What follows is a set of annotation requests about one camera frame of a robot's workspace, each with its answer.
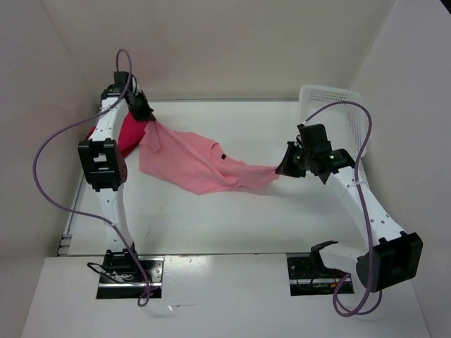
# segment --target pink t-shirt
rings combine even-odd
[[[149,122],[140,142],[140,171],[195,194],[239,187],[258,189],[278,178],[276,167],[247,165],[226,156],[218,142]]]

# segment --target white table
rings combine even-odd
[[[151,107],[169,128],[215,139],[228,156],[257,165],[277,166],[300,123],[297,102],[157,102]],[[301,252],[329,239],[363,247],[347,211],[313,175],[280,177],[261,191],[196,196],[140,173],[138,150],[126,161],[125,209],[139,254]],[[85,183],[77,208],[101,212]],[[102,222],[74,216],[70,231],[69,256],[104,255]]]
[[[429,337],[411,282],[385,290],[371,315],[341,318],[331,295],[290,296],[284,254],[167,256],[162,298],[138,308],[96,300],[88,261],[101,258],[46,259],[22,338]]]

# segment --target white basket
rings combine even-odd
[[[299,92],[299,122],[305,121],[327,103],[344,100],[363,105],[360,94],[350,90],[324,86],[302,86]],[[349,104],[332,106],[320,112],[307,124],[317,123],[326,127],[333,149],[346,149],[353,159],[356,158],[368,129],[363,111]]]

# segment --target white wall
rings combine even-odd
[[[451,15],[397,0],[352,88],[373,113],[371,187],[424,252],[414,280],[432,337],[451,332]]]
[[[348,87],[393,0],[43,0],[94,93],[124,46],[150,99]]]
[[[44,257],[56,253],[67,218],[33,185],[33,156],[47,135],[95,109],[41,3],[2,1],[1,7],[0,335],[14,338],[23,328]],[[71,200],[80,172],[80,136],[78,130],[60,137],[39,166],[45,188],[63,203]]]

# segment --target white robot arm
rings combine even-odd
[[[115,72],[114,84],[101,95],[99,111],[104,111],[116,102],[125,89],[127,72]],[[144,92],[135,77],[127,89],[127,94],[113,109],[97,121],[94,132],[87,141],[80,142],[78,153],[85,178],[99,197],[104,216],[120,230],[130,247],[130,235],[123,203],[123,183],[127,180],[127,166],[119,151],[116,140],[126,115],[130,112],[137,121],[155,120]],[[125,246],[114,229],[106,225],[108,234],[107,250],[111,253],[124,252]]]
[[[407,234],[384,210],[365,182],[355,182],[355,162],[344,149],[332,150],[323,125],[298,126],[296,142],[288,142],[288,150],[277,173],[305,177],[310,171],[319,176],[341,200],[366,243],[366,252],[328,241],[311,248],[310,258],[316,274],[338,269],[351,274],[354,290],[369,287],[377,292],[411,279],[416,275],[423,242],[416,233]],[[362,202],[364,196],[373,243],[372,279],[369,284],[369,243]]]

